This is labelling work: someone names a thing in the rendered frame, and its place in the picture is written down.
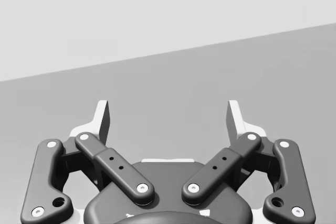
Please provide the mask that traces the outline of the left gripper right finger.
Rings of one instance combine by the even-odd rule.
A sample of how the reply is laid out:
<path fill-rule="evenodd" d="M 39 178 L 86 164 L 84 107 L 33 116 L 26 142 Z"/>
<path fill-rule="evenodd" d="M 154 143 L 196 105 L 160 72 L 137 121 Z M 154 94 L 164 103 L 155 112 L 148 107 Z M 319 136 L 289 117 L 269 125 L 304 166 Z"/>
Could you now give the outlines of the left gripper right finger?
<path fill-rule="evenodd" d="M 267 174 L 273 189 L 262 207 L 267 221 L 315 223 L 316 213 L 298 144 L 288 139 L 271 142 L 262 127 L 244 121 L 236 100 L 228 102 L 226 127 L 230 146 L 185 182 L 183 201 L 198 206 L 223 182 L 238 189 L 254 171 L 259 171 Z"/>

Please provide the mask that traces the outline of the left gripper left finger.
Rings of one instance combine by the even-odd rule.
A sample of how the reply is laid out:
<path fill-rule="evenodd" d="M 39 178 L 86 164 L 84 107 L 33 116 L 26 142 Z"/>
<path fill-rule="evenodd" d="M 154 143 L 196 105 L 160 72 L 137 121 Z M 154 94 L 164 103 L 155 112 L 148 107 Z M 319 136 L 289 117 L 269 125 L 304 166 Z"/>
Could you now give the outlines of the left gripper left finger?
<path fill-rule="evenodd" d="M 99 191 L 113 183 L 136 205 L 154 200 L 153 184 L 116 150 L 106 147 L 109 127 L 108 101 L 100 100 L 92 121 L 72 129 L 65 142 L 47 139 L 38 144 L 20 214 L 22 223 L 69 220 L 74 207 L 63 189 L 69 174 L 78 170 Z"/>

